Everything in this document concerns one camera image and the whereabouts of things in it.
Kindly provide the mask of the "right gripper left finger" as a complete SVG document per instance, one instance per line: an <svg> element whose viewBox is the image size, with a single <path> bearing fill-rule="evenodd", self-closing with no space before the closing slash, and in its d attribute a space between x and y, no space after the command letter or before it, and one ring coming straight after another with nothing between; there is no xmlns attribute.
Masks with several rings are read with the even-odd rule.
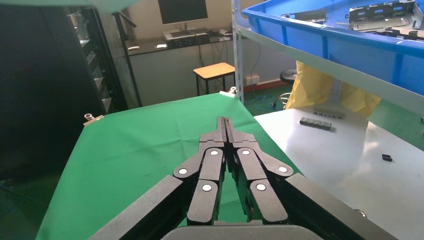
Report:
<svg viewBox="0 0 424 240"><path fill-rule="evenodd" d="M219 116L216 130L201 134L197 152L173 171L173 176L187 185L185 193L191 196L186 213L188 226L210 226L218 219L226 144L225 118Z"/></svg>

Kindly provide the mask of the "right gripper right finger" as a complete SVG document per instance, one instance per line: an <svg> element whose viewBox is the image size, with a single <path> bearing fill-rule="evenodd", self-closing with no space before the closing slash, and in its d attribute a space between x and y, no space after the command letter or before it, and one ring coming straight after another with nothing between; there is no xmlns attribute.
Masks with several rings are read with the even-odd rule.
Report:
<svg viewBox="0 0 424 240"><path fill-rule="evenodd" d="M227 167L247 221L285 224L289 215L276 190L280 181L294 174L293 168L262 151L253 134L236 130L230 117L225 129Z"/></svg>

